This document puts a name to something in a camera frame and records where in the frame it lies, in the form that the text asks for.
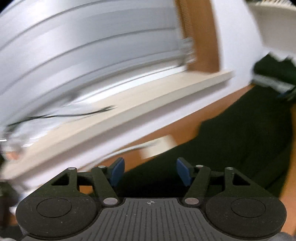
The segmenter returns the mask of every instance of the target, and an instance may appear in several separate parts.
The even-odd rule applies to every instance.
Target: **black cloth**
[[[255,86],[219,116],[201,124],[198,135],[125,173],[120,197],[182,197],[178,157],[213,171],[235,167],[278,196],[284,184],[292,139],[291,104],[271,88]]]

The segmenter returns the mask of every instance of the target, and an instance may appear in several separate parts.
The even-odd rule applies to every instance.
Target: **silver window shutter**
[[[0,125],[184,54],[174,0],[15,0],[0,14]]]

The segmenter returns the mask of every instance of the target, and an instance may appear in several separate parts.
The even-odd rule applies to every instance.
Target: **wall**
[[[263,46],[255,21],[244,0],[211,0],[214,11],[221,69],[235,70],[236,77],[143,115],[49,160],[18,181],[28,187],[46,182],[62,170],[82,166],[173,123],[245,86]]]

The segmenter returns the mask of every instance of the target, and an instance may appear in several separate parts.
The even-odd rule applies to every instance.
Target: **window sill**
[[[47,160],[143,114],[195,92],[227,81],[232,71],[214,74],[185,71],[154,80],[94,104],[100,109],[116,105],[117,108],[62,124],[26,150],[21,160],[8,162],[2,169],[2,178],[12,180],[41,165]]]

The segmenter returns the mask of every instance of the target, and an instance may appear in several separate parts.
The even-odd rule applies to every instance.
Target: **black cable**
[[[116,108],[115,105],[111,105],[111,106],[107,106],[104,107],[100,110],[97,111],[93,111],[93,112],[89,112],[89,113],[83,113],[83,114],[65,114],[65,115],[40,115],[40,116],[31,116],[28,117],[27,119],[9,124],[7,127],[11,127],[11,126],[15,126],[15,125],[19,125],[21,123],[27,122],[27,121],[31,121],[31,120],[36,120],[36,119],[48,119],[48,118],[54,118],[54,117],[78,117],[78,116],[86,116],[86,115],[93,115],[93,114],[98,114],[98,113],[103,113],[109,110],[112,110]]]

